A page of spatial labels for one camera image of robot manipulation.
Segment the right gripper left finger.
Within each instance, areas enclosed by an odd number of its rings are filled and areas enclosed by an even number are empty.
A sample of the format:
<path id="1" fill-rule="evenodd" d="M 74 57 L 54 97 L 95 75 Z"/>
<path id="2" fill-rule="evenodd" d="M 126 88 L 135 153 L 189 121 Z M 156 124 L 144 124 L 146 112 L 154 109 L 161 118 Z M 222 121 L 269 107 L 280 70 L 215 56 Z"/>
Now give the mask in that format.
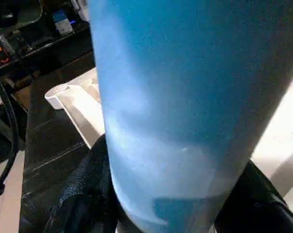
<path id="1" fill-rule="evenodd" d="M 114 233 L 118 213 L 103 134 L 67 179 L 44 232 Z"/>

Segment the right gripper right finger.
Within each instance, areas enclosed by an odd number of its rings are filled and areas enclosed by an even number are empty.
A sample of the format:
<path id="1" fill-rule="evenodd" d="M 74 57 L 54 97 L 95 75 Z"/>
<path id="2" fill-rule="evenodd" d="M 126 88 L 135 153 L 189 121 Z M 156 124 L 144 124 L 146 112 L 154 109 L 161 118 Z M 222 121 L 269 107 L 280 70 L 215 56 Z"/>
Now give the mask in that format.
<path id="1" fill-rule="evenodd" d="M 249 161 L 214 225 L 218 233 L 293 233 L 293 212 Z"/>

